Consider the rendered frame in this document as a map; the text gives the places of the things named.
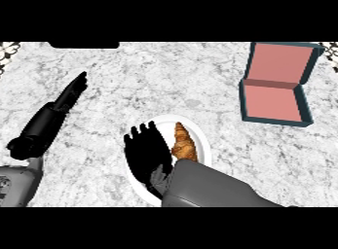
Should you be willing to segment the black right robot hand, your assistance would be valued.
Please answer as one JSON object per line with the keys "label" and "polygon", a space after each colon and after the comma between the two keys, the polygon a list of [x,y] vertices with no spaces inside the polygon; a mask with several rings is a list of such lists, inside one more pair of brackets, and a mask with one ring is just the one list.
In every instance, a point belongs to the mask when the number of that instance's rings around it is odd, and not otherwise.
{"label": "black right robot hand", "polygon": [[132,133],[125,135],[125,143],[132,173],[147,190],[163,198],[167,177],[173,170],[173,159],[156,123],[141,124],[141,127],[134,126]]}

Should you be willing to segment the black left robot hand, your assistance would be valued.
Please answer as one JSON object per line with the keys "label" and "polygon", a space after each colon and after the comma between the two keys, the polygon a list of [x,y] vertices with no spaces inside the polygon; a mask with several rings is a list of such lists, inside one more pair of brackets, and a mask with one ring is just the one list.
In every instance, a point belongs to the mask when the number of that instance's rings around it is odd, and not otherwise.
{"label": "black left robot hand", "polygon": [[86,72],[83,72],[67,85],[57,100],[42,106],[21,135],[11,140],[7,148],[15,160],[39,158],[45,154],[86,87]]}

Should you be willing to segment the brown pointed eggplant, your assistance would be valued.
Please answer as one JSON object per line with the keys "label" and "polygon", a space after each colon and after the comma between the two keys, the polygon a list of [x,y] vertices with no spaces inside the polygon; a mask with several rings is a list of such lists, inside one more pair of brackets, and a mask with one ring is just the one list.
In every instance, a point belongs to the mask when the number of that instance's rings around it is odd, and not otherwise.
{"label": "brown pointed eggplant", "polygon": [[175,146],[172,148],[172,155],[178,160],[187,159],[198,161],[198,152],[196,141],[190,135],[190,132],[181,122],[176,122],[175,127]]}

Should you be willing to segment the white plate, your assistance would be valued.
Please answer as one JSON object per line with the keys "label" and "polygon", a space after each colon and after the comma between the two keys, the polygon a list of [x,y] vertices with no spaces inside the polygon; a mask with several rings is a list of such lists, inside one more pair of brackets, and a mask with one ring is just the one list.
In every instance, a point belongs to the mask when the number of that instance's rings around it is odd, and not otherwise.
{"label": "white plate", "polygon": [[[196,142],[198,162],[207,166],[212,166],[210,144],[209,144],[206,135],[198,125],[187,117],[181,115],[173,115],[173,114],[156,116],[145,123],[148,124],[150,122],[156,123],[157,129],[163,135],[169,148],[173,148],[175,142],[176,142],[176,138],[175,138],[176,123],[181,123],[184,125],[191,135],[191,138]],[[160,207],[162,200],[147,190],[145,185],[138,181],[129,167],[128,167],[128,176],[129,176],[129,180],[134,185],[136,194],[153,206]]]}

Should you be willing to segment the teal box with pink inside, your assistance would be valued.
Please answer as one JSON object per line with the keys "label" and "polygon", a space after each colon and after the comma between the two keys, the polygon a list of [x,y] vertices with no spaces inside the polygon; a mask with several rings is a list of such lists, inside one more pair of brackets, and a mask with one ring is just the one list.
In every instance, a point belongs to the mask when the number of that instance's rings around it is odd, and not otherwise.
{"label": "teal box with pink inside", "polygon": [[320,44],[252,42],[240,82],[244,122],[300,127],[314,124],[303,85],[322,53]]}

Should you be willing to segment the black flat appliance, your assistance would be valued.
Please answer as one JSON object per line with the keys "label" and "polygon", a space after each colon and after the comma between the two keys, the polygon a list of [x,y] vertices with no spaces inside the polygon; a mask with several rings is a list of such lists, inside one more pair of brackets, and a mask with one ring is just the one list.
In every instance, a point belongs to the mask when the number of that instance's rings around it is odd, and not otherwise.
{"label": "black flat appliance", "polygon": [[119,49],[120,42],[95,42],[95,41],[77,41],[77,42],[48,42],[57,49]]}

